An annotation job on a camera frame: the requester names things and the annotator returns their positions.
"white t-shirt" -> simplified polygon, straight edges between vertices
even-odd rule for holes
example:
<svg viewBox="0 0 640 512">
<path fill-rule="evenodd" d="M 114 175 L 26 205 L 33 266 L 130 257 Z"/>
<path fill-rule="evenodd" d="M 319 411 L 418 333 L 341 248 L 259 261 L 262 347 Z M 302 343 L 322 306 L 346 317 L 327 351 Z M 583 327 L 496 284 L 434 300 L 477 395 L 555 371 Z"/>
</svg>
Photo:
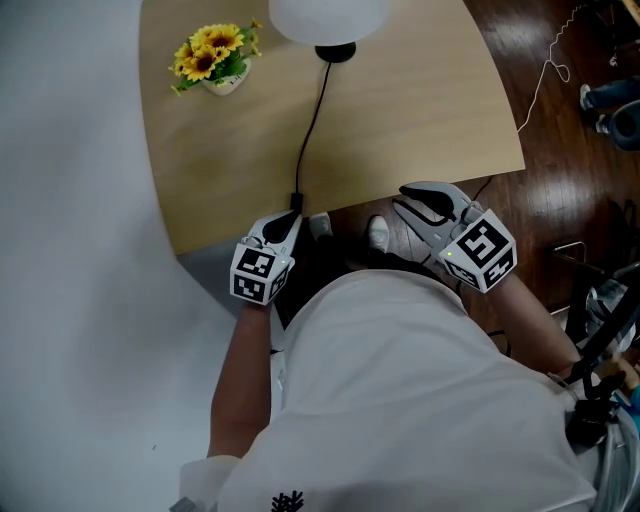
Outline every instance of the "white t-shirt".
<svg viewBox="0 0 640 512">
<path fill-rule="evenodd" d="M 242 459 L 185 465 L 198 511 L 586 511 L 560 388 L 503 357 L 446 287 L 369 270 L 286 331 L 283 409 Z"/>
</svg>

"power cord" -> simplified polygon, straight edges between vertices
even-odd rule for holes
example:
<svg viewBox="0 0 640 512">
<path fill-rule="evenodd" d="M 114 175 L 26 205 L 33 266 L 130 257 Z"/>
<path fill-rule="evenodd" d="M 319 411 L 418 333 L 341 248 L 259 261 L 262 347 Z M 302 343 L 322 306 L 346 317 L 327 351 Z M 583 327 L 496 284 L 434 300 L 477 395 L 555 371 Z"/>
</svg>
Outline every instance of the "power cord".
<svg viewBox="0 0 640 512">
<path fill-rule="evenodd" d="M 307 135 L 305 136 L 304 142 L 302 143 L 302 147 L 300 148 L 300 156 L 298 156 L 298 165 L 296 165 L 296 192 L 295 192 L 295 195 L 292 196 L 291 202 L 293 205 L 294 197 L 296 197 L 295 201 L 300 203 L 300 209 L 302 209 L 302 194 L 300 194 L 300 167 L 302 165 L 302 157 L 304 156 L 304 150 L 307 149 L 307 143 L 309 142 L 309 137 L 311 137 L 311 132 L 313 131 L 313 127 L 316 125 L 316 120 L 318 119 L 318 113 L 320 112 L 320 105 L 322 105 L 322 100 L 324 99 L 324 92 L 327 89 L 327 81 L 329 80 L 329 71 L 331 71 L 331 62 L 327 64 L 327 71 L 324 74 L 324 83 L 322 84 L 322 90 L 320 91 L 320 96 L 318 97 L 316 110 L 313 113 L 313 118 L 311 119 L 311 125 L 309 126 Z"/>
<path fill-rule="evenodd" d="M 538 101 L 538 93 L 540 92 L 540 86 L 542 85 L 542 79 L 544 78 L 544 72 L 547 70 L 547 64 L 551 64 L 554 67 L 554 69 L 556 70 L 556 73 L 558 73 L 558 76 L 560 77 L 560 80 L 562 80 L 565 84 L 569 83 L 569 80 L 571 80 L 571 71 L 569 71 L 569 68 L 565 64 L 557 64 L 553 60 L 552 51 L 553 51 L 553 47 L 558 44 L 558 41 L 560 41 L 560 36 L 563 35 L 564 31 L 567 28 L 569 28 L 569 25 L 575 21 L 575 17 L 576 17 L 576 14 L 578 13 L 578 11 L 580 9 L 585 8 L 585 7 L 588 7 L 588 5 L 587 4 L 582 4 L 582 5 L 579 5 L 578 7 L 576 7 L 575 9 L 573 9 L 573 11 L 571 11 L 571 16 L 565 22 L 565 24 L 562 25 L 562 27 L 560 27 L 560 32 L 558 32 L 556 34 L 556 38 L 554 39 L 553 43 L 551 43 L 549 45 L 549 57 L 547 58 L 547 60 L 544 61 L 544 64 L 542 65 L 542 71 L 540 72 L 540 78 L 538 79 L 538 85 L 536 85 L 536 90 L 535 90 L 535 92 L 533 94 L 533 101 L 531 102 L 531 105 L 529 106 L 529 110 L 527 112 L 527 118 L 525 119 L 524 123 L 522 123 L 520 125 L 520 127 L 518 128 L 518 133 L 520 133 L 522 131 L 522 129 L 529 124 L 529 120 L 531 119 L 531 112 L 533 111 L 533 107 L 535 106 L 535 104 Z M 566 78 L 563 76 L 561 70 L 565 70 L 567 72 Z M 474 201 L 477 200 L 478 196 L 482 193 L 482 191 L 489 186 L 489 184 L 491 183 L 493 178 L 494 178 L 493 176 L 489 176 L 489 179 L 487 179 L 485 184 L 482 185 L 482 187 L 480 187 L 480 190 L 478 190 L 478 192 L 476 192 L 476 195 L 473 196 L 473 200 Z"/>
</svg>

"white wall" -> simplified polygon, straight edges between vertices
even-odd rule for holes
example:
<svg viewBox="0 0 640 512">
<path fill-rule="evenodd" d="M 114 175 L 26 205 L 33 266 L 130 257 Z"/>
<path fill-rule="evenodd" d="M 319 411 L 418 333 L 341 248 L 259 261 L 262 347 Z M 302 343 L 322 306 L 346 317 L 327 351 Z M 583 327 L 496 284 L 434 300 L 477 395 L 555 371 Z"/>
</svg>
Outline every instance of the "white wall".
<svg viewBox="0 0 640 512">
<path fill-rule="evenodd" d="M 139 0 L 0 0 L 0 506 L 166 510 L 233 317 L 175 262 Z"/>
</svg>

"black cable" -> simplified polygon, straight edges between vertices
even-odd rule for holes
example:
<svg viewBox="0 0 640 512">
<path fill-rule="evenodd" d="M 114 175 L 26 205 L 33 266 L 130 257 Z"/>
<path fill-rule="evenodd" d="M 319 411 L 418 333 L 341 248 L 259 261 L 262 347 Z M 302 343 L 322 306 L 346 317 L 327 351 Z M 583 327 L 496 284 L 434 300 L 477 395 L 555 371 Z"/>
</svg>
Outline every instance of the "black cable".
<svg viewBox="0 0 640 512">
<path fill-rule="evenodd" d="M 488 179 L 487 181 L 485 181 L 485 182 L 484 182 L 484 185 L 482 185 L 482 186 L 480 187 L 480 190 L 478 190 L 478 191 L 476 192 L 476 195 L 475 195 L 475 196 L 473 196 L 472 201 L 475 201 L 476 199 L 478 199 L 478 196 L 482 193 L 482 191 L 483 191 L 485 188 L 487 188 L 487 187 L 489 186 L 489 184 L 491 183 L 491 181 L 492 181 L 492 180 L 493 180 L 493 176 L 489 176 L 489 179 Z"/>
<path fill-rule="evenodd" d="M 311 126 L 309 126 L 309 131 L 307 132 L 307 136 L 304 138 L 304 142 L 302 143 L 302 148 L 300 149 L 300 156 L 298 157 L 298 165 L 296 166 L 296 194 L 300 193 L 299 180 L 300 180 L 300 164 L 302 163 L 302 156 L 304 155 L 304 150 L 307 147 L 307 142 L 309 142 L 309 137 L 311 137 L 311 132 L 313 131 L 313 127 L 316 124 L 316 119 L 318 118 L 318 112 L 320 112 L 320 105 L 322 105 L 322 98 L 324 98 L 324 91 L 327 88 L 327 80 L 329 80 L 330 70 L 331 70 L 331 62 L 329 62 L 329 64 L 327 65 L 327 71 L 324 75 L 324 83 L 322 84 L 322 91 L 320 92 L 320 97 L 318 98 L 316 111 L 313 113 Z"/>
</svg>

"white sneaker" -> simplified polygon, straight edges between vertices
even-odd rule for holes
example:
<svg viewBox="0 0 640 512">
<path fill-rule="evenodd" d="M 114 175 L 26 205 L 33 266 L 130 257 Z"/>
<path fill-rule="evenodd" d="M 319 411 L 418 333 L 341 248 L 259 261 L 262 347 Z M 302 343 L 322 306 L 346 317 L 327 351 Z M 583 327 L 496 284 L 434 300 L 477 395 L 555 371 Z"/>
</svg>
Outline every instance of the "white sneaker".
<svg viewBox="0 0 640 512">
<path fill-rule="evenodd" d="M 389 226 L 384 217 L 376 215 L 369 221 L 367 226 L 367 234 L 369 235 L 369 249 L 377 249 L 384 253 L 389 248 Z"/>
<path fill-rule="evenodd" d="M 589 110 L 593 108 L 591 102 L 587 99 L 587 93 L 591 90 L 588 84 L 582 84 L 580 86 L 580 108 L 582 110 Z"/>
<path fill-rule="evenodd" d="M 316 242 L 321 236 L 333 236 L 329 214 L 327 212 L 323 212 L 309 217 L 309 231 L 311 231 L 313 239 Z"/>
<path fill-rule="evenodd" d="M 601 115 L 596 123 L 596 131 L 598 133 L 604 133 L 605 135 L 609 135 L 609 126 L 602 122 L 604 119 L 604 115 Z"/>
</svg>

